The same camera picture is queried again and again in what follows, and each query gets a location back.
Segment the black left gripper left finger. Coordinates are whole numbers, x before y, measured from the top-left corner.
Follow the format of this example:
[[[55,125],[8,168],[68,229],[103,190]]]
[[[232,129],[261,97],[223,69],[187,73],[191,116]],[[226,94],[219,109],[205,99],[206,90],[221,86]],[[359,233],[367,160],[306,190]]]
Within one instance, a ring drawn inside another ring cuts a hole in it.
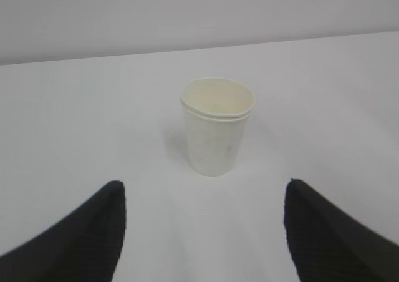
[[[111,181],[61,221],[2,255],[1,281],[111,281],[125,230],[125,187]]]

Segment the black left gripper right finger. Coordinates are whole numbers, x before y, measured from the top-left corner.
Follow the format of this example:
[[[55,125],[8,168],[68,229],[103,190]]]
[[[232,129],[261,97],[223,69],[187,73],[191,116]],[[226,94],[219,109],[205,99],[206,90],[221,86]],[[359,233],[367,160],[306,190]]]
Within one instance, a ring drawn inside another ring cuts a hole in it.
[[[286,186],[284,228],[301,281],[398,281],[398,245],[302,180]]]

